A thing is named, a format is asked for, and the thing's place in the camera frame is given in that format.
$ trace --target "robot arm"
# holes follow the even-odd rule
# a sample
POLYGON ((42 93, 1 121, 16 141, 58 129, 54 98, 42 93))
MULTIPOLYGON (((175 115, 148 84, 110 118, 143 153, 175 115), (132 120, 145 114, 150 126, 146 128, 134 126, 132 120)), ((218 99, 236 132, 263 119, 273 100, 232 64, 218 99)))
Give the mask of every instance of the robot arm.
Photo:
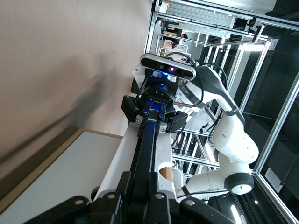
POLYGON ((258 148, 244 132, 244 117, 224 88, 218 74, 209 67, 197 67, 197 69, 201 79, 196 76, 185 85, 179 86, 174 104, 178 105, 177 110, 192 111, 191 113, 187 112, 190 115, 198 112, 211 100, 215 99, 219 103, 224 114, 215 127, 213 141, 216 149, 220 152, 220 169, 193 176, 185 187, 183 187, 183 176, 174 175, 174 183, 179 183, 175 186, 178 201, 183 199, 186 193, 201 192, 201 194, 194 195, 198 199, 224 194, 228 191, 235 194, 248 193, 254 186, 248 164, 257 159, 258 148), (202 102, 198 107, 187 109, 184 107, 185 105, 197 105, 200 99, 202 99, 202 102))

